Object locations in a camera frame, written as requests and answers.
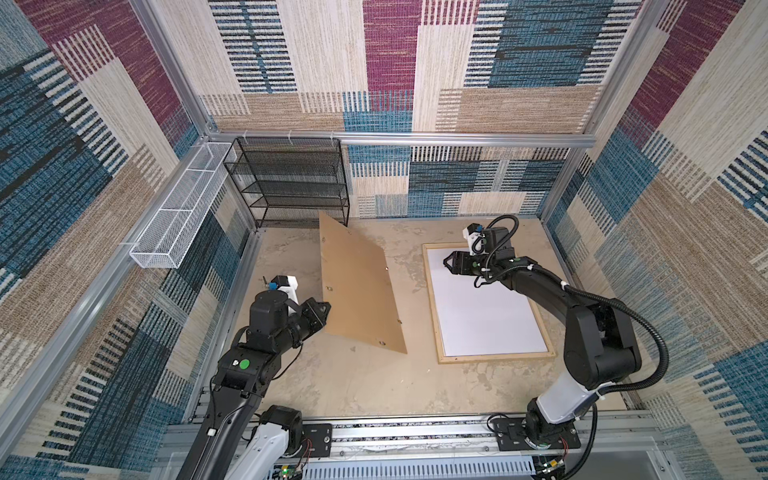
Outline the brown cardboard backing board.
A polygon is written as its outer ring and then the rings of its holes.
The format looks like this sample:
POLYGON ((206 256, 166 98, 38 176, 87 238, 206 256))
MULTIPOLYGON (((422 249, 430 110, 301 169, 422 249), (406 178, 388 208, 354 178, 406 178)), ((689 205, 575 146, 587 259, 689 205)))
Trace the brown cardboard backing board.
POLYGON ((406 342, 382 248, 319 215, 323 300, 332 335, 405 354, 406 342))

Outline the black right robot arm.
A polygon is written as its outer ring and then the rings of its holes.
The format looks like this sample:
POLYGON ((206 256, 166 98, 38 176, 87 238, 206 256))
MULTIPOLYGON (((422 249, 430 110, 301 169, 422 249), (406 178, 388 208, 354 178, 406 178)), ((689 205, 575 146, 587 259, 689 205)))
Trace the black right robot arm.
POLYGON ((569 291, 567 282, 537 261, 516 255, 511 236, 505 227, 472 223, 463 231, 468 249, 449 254, 443 266, 453 275, 474 277, 478 288, 501 284, 522 294, 564 325, 565 371, 529 402, 525 416, 527 443, 544 449, 596 406, 608 387, 637 372, 642 360, 628 314, 607 300, 569 291))

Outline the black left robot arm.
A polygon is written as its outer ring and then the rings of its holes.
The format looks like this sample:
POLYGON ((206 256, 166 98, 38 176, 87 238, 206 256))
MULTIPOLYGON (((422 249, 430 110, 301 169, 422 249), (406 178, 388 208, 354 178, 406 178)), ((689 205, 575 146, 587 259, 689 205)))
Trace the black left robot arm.
POLYGON ((282 355, 299 348, 327 324, 331 304, 298 304, 281 290, 256 295, 249 324, 238 330, 209 381, 209 405, 178 474, 180 479, 223 479, 239 442, 272 381, 282 355))

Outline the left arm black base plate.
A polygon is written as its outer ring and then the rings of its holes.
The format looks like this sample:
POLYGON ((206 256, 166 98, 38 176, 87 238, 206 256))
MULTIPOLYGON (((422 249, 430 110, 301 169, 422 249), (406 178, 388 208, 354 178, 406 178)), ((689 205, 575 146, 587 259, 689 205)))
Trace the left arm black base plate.
POLYGON ((333 425, 309 423, 303 425, 301 458, 328 458, 331 455, 333 425))

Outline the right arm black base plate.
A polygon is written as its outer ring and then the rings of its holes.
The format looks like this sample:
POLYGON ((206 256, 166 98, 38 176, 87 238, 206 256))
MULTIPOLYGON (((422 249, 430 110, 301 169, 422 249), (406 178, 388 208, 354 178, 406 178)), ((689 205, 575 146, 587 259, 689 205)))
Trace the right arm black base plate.
POLYGON ((582 438, 573 422, 556 427, 552 435, 536 442, 528 438, 523 417, 492 415, 487 419, 486 425, 495 436, 498 449, 502 452, 572 450, 582 446, 582 438))

